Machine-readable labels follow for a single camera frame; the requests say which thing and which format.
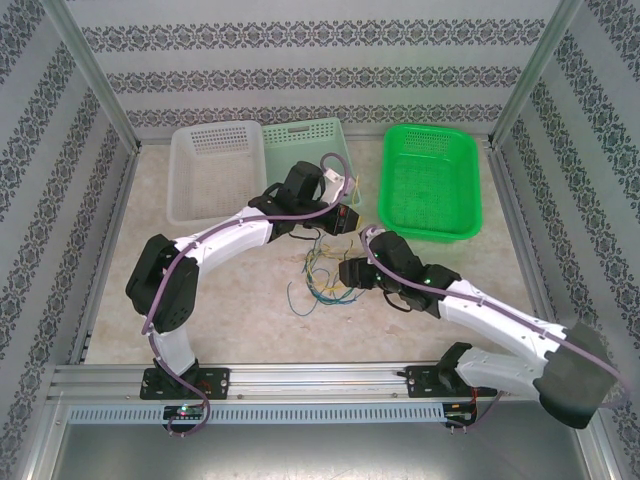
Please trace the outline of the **grey metal sheet panel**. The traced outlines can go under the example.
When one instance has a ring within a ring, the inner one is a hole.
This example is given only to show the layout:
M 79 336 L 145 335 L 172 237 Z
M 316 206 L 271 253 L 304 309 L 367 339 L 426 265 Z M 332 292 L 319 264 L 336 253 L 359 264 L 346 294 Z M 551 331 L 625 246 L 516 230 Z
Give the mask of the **grey metal sheet panel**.
M 433 424 L 68 427 L 52 480 L 591 480 L 567 433 Z

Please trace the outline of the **mint perforated plastic basket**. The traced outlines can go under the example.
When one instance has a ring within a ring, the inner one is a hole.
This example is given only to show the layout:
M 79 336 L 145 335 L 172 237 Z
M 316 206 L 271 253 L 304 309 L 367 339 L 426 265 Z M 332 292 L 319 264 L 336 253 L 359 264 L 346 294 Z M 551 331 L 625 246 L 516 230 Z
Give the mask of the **mint perforated plastic basket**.
M 262 127 L 266 166 L 266 186 L 283 182 L 298 161 L 320 166 L 321 158 L 333 152 L 348 163 L 350 178 L 357 174 L 336 117 L 269 125 Z

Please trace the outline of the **bright green plastic basket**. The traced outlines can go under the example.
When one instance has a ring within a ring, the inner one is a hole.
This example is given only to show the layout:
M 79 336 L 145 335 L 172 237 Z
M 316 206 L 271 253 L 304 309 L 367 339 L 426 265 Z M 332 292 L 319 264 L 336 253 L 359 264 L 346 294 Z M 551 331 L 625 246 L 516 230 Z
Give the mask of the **bright green plastic basket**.
M 483 206 L 476 141 L 466 132 L 430 125 L 387 130 L 378 215 L 406 238 L 453 243 L 477 235 Z

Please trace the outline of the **aluminium table edge rail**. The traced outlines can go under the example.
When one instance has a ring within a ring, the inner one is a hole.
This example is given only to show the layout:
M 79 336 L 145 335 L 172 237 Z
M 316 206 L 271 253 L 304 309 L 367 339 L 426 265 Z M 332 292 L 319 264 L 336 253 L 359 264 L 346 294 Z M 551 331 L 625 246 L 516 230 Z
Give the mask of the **aluminium table edge rail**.
M 558 315 L 552 296 L 548 292 L 543 278 L 544 271 L 539 265 L 525 217 L 501 153 L 489 149 L 487 157 L 534 313 L 544 320 L 560 320 L 565 326 L 572 326 L 574 322 L 571 318 L 563 319 Z
M 114 197 L 111 206 L 107 228 L 101 237 L 101 248 L 90 277 L 88 290 L 81 305 L 79 323 L 72 337 L 66 359 L 64 360 L 65 365 L 81 364 L 86 358 L 87 344 L 91 341 L 99 312 L 102 295 L 135 177 L 140 150 L 140 145 L 132 150 L 121 172 L 118 189 L 116 191 L 117 195 Z

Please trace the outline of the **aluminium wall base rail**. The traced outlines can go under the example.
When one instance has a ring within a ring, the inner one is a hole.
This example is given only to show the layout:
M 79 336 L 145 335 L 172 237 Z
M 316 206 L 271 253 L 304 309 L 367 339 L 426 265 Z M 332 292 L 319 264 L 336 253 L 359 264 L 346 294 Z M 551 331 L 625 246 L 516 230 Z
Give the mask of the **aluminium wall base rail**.
M 344 134 L 344 138 L 347 142 L 349 141 L 378 141 L 378 140 L 382 140 L 384 138 L 383 134 L 354 134 L 354 133 L 350 133 L 347 132 Z M 490 136 L 489 135 L 473 135 L 472 138 L 474 140 L 476 140 L 477 142 L 479 142 L 483 147 L 490 147 L 491 146 L 491 142 L 490 142 Z M 154 139 L 146 139 L 146 140 L 142 140 L 141 144 L 143 146 L 164 146 L 164 145 L 169 145 L 171 143 L 171 138 L 170 137 L 166 137 L 166 138 L 154 138 Z

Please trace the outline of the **aluminium frame post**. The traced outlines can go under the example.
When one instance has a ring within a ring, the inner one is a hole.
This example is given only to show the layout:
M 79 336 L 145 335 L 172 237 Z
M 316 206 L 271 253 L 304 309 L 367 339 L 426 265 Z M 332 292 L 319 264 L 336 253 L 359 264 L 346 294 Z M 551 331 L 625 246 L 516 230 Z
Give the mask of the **aluminium frame post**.
M 137 151 L 140 140 L 66 0 L 40 1 L 127 151 Z
M 488 142 L 492 150 L 495 150 L 505 141 L 530 92 L 544 72 L 546 65 L 553 56 L 554 50 L 571 25 L 583 1 L 559 0 L 492 133 L 488 136 Z

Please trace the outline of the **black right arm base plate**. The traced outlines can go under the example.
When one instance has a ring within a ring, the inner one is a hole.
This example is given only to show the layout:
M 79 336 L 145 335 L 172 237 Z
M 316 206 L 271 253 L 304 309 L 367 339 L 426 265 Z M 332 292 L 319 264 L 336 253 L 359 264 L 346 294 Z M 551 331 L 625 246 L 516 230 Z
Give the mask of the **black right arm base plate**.
M 405 379 L 410 398 L 471 397 L 477 392 L 449 367 L 410 365 L 396 375 Z

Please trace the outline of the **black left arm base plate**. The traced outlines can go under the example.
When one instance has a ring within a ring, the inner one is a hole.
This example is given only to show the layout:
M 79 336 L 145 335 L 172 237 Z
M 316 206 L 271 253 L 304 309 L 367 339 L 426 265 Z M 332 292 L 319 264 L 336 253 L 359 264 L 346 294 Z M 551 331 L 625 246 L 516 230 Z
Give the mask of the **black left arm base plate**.
M 225 400 L 230 383 L 227 368 L 193 366 L 181 378 L 203 392 L 209 400 Z M 196 400 L 199 396 L 159 367 L 144 371 L 139 397 L 142 400 Z

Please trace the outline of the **white perforated plastic basket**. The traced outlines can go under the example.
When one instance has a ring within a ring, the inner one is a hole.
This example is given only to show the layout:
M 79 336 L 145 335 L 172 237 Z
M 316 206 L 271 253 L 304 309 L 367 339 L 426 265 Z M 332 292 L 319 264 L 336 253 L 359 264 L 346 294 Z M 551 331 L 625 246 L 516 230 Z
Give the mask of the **white perforated plastic basket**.
M 259 123 L 206 123 L 173 133 L 166 210 L 169 223 L 191 226 L 225 219 L 266 188 Z

